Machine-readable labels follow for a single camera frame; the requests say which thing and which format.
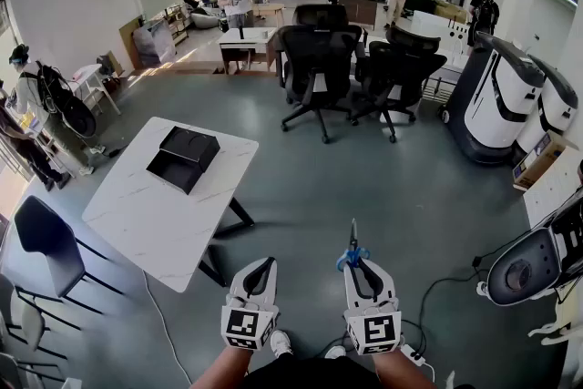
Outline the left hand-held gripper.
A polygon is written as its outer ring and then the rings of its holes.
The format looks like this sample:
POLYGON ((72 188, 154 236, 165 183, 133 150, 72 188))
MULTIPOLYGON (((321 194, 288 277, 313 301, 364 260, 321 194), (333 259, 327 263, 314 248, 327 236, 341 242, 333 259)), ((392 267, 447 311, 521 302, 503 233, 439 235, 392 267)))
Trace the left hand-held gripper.
POLYGON ((238 271, 221 309, 221 337, 233 348, 260 351, 275 329, 279 308, 277 261, 259 259, 238 271))

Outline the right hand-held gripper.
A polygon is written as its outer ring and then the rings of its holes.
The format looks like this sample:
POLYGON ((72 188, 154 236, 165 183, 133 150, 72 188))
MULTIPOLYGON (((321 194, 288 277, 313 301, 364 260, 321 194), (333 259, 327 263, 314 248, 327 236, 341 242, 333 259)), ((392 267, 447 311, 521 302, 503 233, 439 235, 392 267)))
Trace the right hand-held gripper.
POLYGON ((393 299, 390 274, 373 261, 360 259, 356 267, 343 266, 343 278, 348 307, 343 317, 356 353, 389 353, 400 347, 402 313, 393 299))

